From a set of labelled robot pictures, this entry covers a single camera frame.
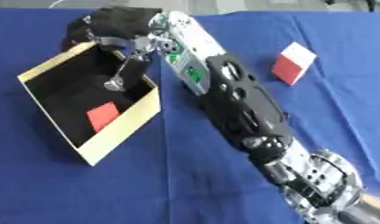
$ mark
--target red and white cube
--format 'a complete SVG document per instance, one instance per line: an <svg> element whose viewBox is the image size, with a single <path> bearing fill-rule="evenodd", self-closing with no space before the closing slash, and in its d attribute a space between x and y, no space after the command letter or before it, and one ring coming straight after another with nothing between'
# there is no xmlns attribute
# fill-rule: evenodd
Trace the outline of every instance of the red and white cube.
<svg viewBox="0 0 380 224"><path fill-rule="evenodd" d="M304 46L292 42L278 56L272 72L288 85L294 85L313 64L317 55Z"/></svg>

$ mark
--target robot forearm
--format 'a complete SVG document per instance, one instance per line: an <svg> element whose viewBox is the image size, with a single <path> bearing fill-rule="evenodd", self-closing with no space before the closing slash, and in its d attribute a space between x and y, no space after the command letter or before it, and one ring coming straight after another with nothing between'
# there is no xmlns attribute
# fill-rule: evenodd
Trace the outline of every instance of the robot forearm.
<svg viewBox="0 0 380 224"><path fill-rule="evenodd" d="M118 12L134 11L136 14L142 12L116 9L116 13L110 14L114 17L101 18L109 18L108 23L115 21L114 25L118 26L118 19L122 18L115 17ZM132 58L147 58L150 52L158 51L194 94L211 123L233 147L248 153L251 163L281 191L285 201L306 222L380 223L380 208L369 206L369 201L365 200L362 181L355 167L329 150L310 154L303 148L290 134L285 114L255 76L196 20L178 11L147 12L148 20L151 14L156 14L148 24L149 44L135 51ZM126 39L126 43L130 43L128 36L136 38L146 34L145 24L141 26L142 31L135 31L134 25L129 25L133 18L139 17L139 14L125 16L131 19L124 20L124 29L122 27L120 31L125 35L119 38ZM94 27L90 23L94 19L89 17L87 21L89 28L86 30L90 34ZM117 76L109 84L111 87L123 85L117 81ZM376 216L376 222L367 219L369 215Z"/></svg>

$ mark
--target blue tablecloth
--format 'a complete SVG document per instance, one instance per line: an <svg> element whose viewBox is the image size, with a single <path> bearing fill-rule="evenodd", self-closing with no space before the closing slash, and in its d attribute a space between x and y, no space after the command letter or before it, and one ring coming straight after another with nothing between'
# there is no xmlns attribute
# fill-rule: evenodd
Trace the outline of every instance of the blue tablecloth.
<svg viewBox="0 0 380 224"><path fill-rule="evenodd" d="M86 10L0 10L0 223L301 223L155 59L162 112L94 168L17 75L59 51ZM199 21L271 91L309 150L341 153L380 193L380 14L238 12ZM319 58L294 86L271 66L292 41Z"/></svg>

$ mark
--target red block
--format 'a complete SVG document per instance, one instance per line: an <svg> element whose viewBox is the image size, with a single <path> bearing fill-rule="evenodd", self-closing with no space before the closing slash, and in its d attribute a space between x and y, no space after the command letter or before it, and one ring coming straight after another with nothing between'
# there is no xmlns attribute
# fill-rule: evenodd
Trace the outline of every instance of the red block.
<svg viewBox="0 0 380 224"><path fill-rule="evenodd" d="M304 46L292 42L278 56L272 72L283 82L292 86L313 64L317 55Z"/></svg>
<svg viewBox="0 0 380 224"><path fill-rule="evenodd" d="M300 77L302 68L295 64L284 55L280 54L276 64L274 64L272 72L276 74L283 82L293 85Z"/></svg>
<svg viewBox="0 0 380 224"><path fill-rule="evenodd" d="M102 130L109 123L119 117L114 102L107 102L97 108L93 108L87 112L89 121L96 132Z"/></svg>

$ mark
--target open box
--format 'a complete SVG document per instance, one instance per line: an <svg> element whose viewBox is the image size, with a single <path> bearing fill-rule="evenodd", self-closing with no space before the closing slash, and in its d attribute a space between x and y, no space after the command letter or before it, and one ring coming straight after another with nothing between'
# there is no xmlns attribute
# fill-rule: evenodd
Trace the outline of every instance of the open box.
<svg viewBox="0 0 380 224"><path fill-rule="evenodd" d="M120 52L104 52L88 42L18 76L60 134L90 165L160 111L158 87L146 76L125 92L103 86L123 59ZM114 102L120 115L96 133L87 112L107 102Z"/></svg>

